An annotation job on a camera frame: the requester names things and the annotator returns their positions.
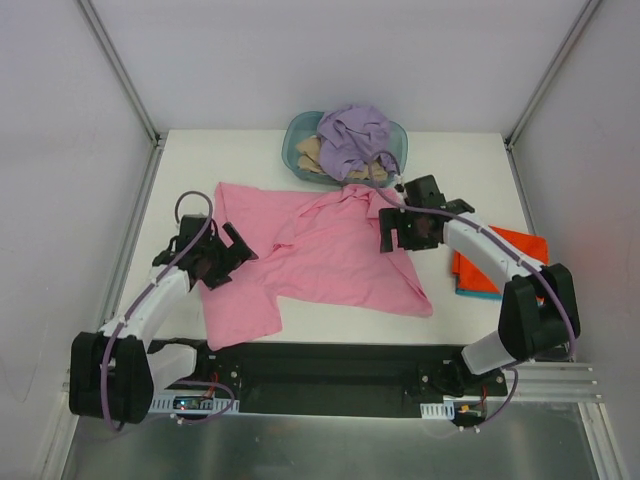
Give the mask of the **pink t shirt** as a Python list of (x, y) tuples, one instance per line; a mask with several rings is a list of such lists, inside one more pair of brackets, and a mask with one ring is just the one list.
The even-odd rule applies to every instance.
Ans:
[(261, 190), (219, 183), (214, 218), (231, 223), (256, 254), (230, 283), (200, 295), (210, 349), (282, 329), (280, 297), (427, 318), (433, 307), (403, 250), (380, 251), (374, 189), (329, 193)]

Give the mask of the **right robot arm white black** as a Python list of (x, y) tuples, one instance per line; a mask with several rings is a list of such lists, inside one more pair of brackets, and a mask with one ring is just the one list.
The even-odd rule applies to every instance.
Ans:
[(561, 345), (570, 351), (580, 321), (570, 271), (546, 265), (514, 246), (484, 222), (462, 199), (446, 200), (432, 175), (396, 180), (382, 192), (388, 207), (379, 214), (382, 252), (445, 245), (470, 260), (501, 291), (496, 329), (461, 352), (430, 377), (434, 389), (454, 397), (481, 388), (486, 377)]

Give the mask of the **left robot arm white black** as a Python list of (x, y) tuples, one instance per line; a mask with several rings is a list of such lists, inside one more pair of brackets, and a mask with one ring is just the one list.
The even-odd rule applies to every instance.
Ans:
[(204, 387), (212, 367), (201, 358), (200, 348), (181, 340), (158, 348), (152, 343), (176, 303), (195, 286), (221, 287), (231, 282), (232, 272), (256, 257), (232, 223), (183, 216), (177, 235), (153, 259), (150, 278), (131, 304), (98, 331), (74, 338), (71, 413), (107, 419), (112, 425), (139, 424), (159, 391), (179, 381), (191, 389)]

